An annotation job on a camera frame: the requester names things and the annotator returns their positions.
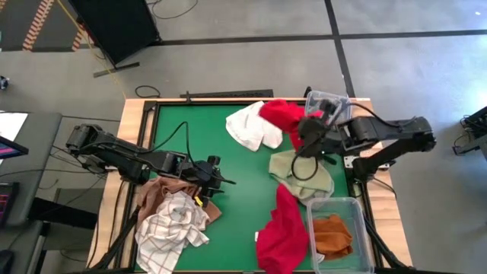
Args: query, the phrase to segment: fabric pile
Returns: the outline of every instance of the fabric pile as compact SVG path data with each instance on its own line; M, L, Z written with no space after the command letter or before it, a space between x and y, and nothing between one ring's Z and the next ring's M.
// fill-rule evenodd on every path
M227 117L228 133L241 145L257 151L261 143L277 148L282 143L282 131L259 116L264 102L259 101Z
M279 185L272 220L259 231L256 252L259 268L268 274L290 274L304 260L309 236L296 198Z
M301 181L292 175L291 163L294 151L283 151L271 156L269 173L281 184L286 186L293 196L301 203L307 204L316 197L330 197L334 191L334 182L328 171L318 163L317 173L309 180ZM294 171L299 177L308 177L315 167L314 158L298 158L294 163Z
M352 235L338 215L313 220L314 240L317 252L325 260L336 260L353 252Z
M322 113L312 113L310 116L320 116ZM299 139L299 120L306 116L303 107L288 103L286 100L272 100L267 102L259 111L259 115L274 126L289 134L292 146L297 151L302 145Z
M197 206L191 197L195 191L193 184L166 177L142 186L135 240L137 263L147 273L172 273L188 244L199 247L209 242L201 231L221 212L212 202L205 209Z

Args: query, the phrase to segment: plastic container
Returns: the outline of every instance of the plastic container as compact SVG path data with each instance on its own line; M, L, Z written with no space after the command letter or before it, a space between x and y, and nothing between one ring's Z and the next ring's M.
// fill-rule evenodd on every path
M306 98L306 106L305 106L306 115L316 113L318 110L320 110L321 101L325 99L331 100L334 104L340 104L342 107L344 107L347 103L350 103L350 99L345 96L329 94L323 91L311 91ZM351 107L343 111L336 122L337 123L345 122L350 118L352 118Z
M353 236L353 253L337 260L319 262L314 240L313 219L328 218L332 214L340 216ZM374 273L371 252L368 248L367 232L360 203L357 199L315 198L307 204L307 225L311 243L311 264L318 274L367 274Z

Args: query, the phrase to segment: red towel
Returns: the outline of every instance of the red towel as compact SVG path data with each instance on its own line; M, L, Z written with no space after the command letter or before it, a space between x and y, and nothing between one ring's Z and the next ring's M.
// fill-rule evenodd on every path
M316 112L310 116L320 116L321 114L321 112ZM288 133L295 151L303 144L298 133L299 120L306 116L303 107L293 103L288 104L285 100L271 100L264 104L259 115L283 132Z
M309 237L296 198L279 184L272 220L259 231L257 260L268 274L289 274L304 260Z

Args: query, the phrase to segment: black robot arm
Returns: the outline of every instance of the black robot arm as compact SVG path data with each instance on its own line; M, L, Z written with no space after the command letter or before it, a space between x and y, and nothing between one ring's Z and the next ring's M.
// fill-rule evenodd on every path
M378 142L396 140L370 157L353 160L353 174L357 180L369 180L381 165L393 164L405 153L430 151L436 145L433 131L424 117L384 121L378 116L360 116L334 124L328 120L331 114L326 110L330 109L333 111L324 107L321 117L305 117L299 122L298 132L303 140L298 150L300 157L325 156L326 160L328 154L359 155Z
M175 151L161 151L142 148L118 139L105 132L98 125L82 124L73 129L66 143L69 153L85 157L85 168L106 170L109 166L118 169L122 180L144 184L150 172L159 176L185 180L201 187L199 198L203 206L220 190L222 181L233 183L221 177L218 164L220 158L209 156L207 161L191 160L189 155Z

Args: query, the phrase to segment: white towel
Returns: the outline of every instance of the white towel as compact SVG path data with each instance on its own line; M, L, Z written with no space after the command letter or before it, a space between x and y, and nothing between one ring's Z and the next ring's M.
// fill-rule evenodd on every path
M259 116L263 105L259 101L227 117L228 133L251 151L257 151L261 142L270 148L282 143L282 131Z
M166 194L155 215L146 218L135 234L137 263L149 274L172 273L184 247L207 244L205 230L208 214L179 191Z

